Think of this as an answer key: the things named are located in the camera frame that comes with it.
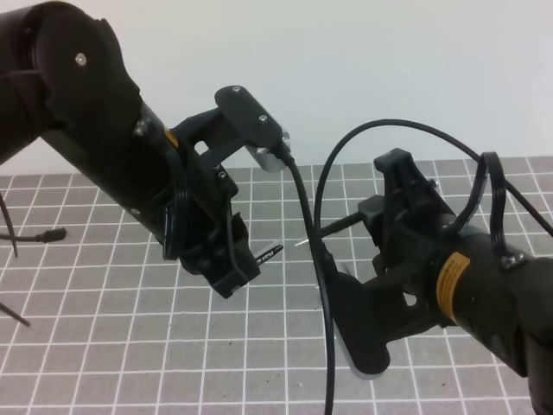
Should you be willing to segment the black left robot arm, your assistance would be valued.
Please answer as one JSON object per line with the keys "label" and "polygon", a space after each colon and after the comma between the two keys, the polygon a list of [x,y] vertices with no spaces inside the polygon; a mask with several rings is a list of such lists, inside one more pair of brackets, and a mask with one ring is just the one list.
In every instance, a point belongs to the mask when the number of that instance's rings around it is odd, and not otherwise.
{"label": "black left robot arm", "polygon": [[250,142],[243,110],[219,100],[168,128],[144,103],[109,23],[69,3],[1,15],[2,160],[37,138],[222,297],[258,276],[222,165]]}

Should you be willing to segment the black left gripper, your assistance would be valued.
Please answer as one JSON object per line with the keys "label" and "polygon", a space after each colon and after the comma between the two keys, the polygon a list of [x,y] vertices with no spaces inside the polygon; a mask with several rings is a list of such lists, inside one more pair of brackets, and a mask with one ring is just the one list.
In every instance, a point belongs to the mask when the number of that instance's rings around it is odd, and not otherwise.
{"label": "black left gripper", "polygon": [[165,138],[171,197],[165,207],[163,257],[189,268],[212,268],[208,283],[229,298],[260,274],[246,225],[232,211],[238,186],[222,166],[240,149],[243,136],[222,110],[213,109],[166,130]]}

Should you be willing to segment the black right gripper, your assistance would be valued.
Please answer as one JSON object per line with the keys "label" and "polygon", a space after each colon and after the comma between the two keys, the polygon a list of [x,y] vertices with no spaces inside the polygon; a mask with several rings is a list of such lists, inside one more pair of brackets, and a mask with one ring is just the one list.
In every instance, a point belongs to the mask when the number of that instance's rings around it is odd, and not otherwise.
{"label": "black right gripper", "polygon": [[376,277],[365,283],[369,304],[385,339],[422,333],[442,322],[435,300],[435,262],[442,221],[453,211],[416,166],[394,149],[375,159],[385,179],[380,210],[365,222],[379,249]]}

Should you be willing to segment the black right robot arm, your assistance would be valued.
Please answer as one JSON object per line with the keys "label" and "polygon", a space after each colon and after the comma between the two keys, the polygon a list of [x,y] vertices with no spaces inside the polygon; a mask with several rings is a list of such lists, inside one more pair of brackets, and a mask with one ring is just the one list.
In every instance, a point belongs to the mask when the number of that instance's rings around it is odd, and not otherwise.
{"label": "black right robot arm", "polygon": [[397,339],[459,326],[527,379],[536,413],[551,413],[552,262],[506,242],[499,157],[479,157],[459,214],[409,152],[392,150],[375,167],[385,192],[365,220],[379,249],[365,292],[382,332]]}

